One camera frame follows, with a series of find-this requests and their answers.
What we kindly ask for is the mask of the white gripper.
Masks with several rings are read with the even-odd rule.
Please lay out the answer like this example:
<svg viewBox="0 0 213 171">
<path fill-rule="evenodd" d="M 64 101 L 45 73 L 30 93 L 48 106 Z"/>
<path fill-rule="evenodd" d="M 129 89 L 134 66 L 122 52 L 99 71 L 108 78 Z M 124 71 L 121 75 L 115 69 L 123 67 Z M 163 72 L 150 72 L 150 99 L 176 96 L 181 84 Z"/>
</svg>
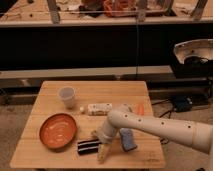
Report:
<svg viewBox="0 0 213 171">
<path fill-rule="evenodd" d="M 102 143 L 98 147 L 97 161 L 103 163 L 107 158 L 110 143 L 113 141 L 118 130 L 113 127 L 108 121 L 105 121 L 100 127 L 92 132 L 92 135 L 97 137 Z"/>
</svg>

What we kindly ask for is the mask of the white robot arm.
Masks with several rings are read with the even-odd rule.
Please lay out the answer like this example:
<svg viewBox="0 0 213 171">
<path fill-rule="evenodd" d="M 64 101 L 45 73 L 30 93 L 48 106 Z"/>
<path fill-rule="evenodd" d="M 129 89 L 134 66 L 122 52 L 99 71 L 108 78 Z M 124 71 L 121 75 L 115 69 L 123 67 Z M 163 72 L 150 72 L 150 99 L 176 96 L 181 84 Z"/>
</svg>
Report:
<svg viewBox="0 0 213 171">
<path fill-rule="evenodd" d="M 166 138 L 209 155 L 205 171 L 213 171 L 213 125 L 135 114 L 125 105 L 113 108 L 94 135 L 110 144 L 121 128 L 135 129 Z"/>
</svg>

